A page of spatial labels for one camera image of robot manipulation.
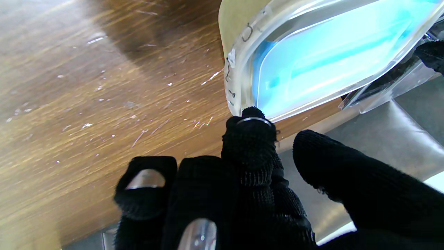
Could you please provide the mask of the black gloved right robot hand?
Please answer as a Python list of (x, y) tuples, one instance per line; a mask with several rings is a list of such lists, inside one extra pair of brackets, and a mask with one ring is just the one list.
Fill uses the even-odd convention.
[(116, 250), (442, 250), (443, 194), (312, 130), (293, 142), (303, 180), (341, 203), (356, 230), (323, 245), (255, 107), (227, 120), (220, 157), (133, 158), (116, 185)]

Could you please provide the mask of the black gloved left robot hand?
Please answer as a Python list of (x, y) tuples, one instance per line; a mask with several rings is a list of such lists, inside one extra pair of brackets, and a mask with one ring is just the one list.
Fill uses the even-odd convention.
[(437, 73), (444, 74), (444, 42), (426, 42), (415, 49), (414, 54), (424, 65)]

